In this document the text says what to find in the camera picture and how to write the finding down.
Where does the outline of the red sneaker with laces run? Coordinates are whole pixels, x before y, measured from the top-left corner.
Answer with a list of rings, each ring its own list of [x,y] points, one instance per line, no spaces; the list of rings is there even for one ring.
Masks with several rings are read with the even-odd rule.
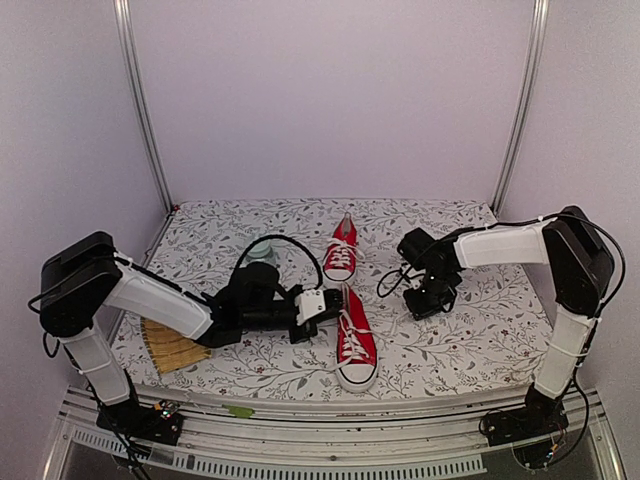
[[[323,274],[332,283],[350,283],[364,255],[359,250],[358,233],[352,216],[346,212],[328,240],[323,258]]]

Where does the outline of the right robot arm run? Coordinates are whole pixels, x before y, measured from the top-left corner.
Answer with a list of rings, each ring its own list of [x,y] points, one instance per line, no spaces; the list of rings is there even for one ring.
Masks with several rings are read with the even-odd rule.
[[[562,397],[589,354],[597,325],[627,273],[616,239],[569,205],[520,222],[463,227],[440,238],[422,228],[405,234],[397,251],[417,279],[403,293],[417,320],[454,305],[462,272],[520,265],[552,314],[552,334],[540,370],[517,415],[517,427],[537,436],[552,424]]]

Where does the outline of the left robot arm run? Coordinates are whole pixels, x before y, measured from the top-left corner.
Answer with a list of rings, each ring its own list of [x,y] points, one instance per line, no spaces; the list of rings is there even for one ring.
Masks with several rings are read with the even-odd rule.
[[[41,291],[27,306],[128,434],[141,433],[149,415],[95,325],[101,307],[150,319],[210,349],[236,344],[250,329],[269,327],[288,330],[297,343],[314,334],[318,318],[328,310],[321,288],[285,289],[278,270],[263,262],[237,263],[217,294],[195,295],[121,255],[103,231],[49,258],[41,269]]]

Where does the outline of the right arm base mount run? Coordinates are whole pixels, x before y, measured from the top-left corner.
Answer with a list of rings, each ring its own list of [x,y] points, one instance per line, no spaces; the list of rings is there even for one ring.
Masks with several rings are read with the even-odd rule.
[[[568,426],[560,400],[527,396],[522,407],[485,414],[478,429],[490,446],[498,446],[561,432]]]

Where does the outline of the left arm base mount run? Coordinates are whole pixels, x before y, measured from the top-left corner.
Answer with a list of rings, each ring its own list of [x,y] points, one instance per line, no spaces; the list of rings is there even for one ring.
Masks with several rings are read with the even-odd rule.
[[[101,406],[96,421],[102,429],[169,446],[178,444],[183,423],[180,413],[165,415],[163,410],[142,406],[135,400]]]

